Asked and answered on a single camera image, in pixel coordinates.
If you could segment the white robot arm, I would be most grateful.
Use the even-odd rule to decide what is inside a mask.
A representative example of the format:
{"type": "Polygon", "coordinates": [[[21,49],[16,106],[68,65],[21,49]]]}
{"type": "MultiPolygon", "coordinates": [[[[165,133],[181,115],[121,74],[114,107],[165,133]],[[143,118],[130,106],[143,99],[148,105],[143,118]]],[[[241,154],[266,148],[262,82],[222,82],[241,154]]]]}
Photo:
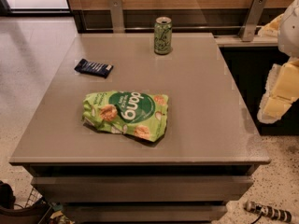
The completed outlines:
{"type": "Polygon", "coordinates": [[[265,93],[257,119],[264,124],[280,120],[299,99],[299,0],[293,0],[282,15],[268,23],[261,34],[278,30],[278,50],[289,56],[283,65],[273,64],[268,73],[265,93]]]}

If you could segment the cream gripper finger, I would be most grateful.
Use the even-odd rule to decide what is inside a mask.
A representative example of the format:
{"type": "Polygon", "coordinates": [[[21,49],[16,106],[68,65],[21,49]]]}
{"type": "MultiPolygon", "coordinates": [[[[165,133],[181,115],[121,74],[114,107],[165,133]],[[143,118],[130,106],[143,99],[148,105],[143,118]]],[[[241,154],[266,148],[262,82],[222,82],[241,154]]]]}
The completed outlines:
{"type": "Polygon", "coordinates": [[[283,14],[278,15],[273,20],[268,22],[265,26],[263,26],[259,32],[258,36],[271,36],[277,37],[278,36],[278,28],[280,26],[281,19],[283,14]]]}
{"type": "Polygon", "coordinates": [[[280,120],[299,99],[299,60],[289,59],[283,65],[274,64],[269,71],[265,94],[259,105],[257,119],[264,124],[280,120]]]}

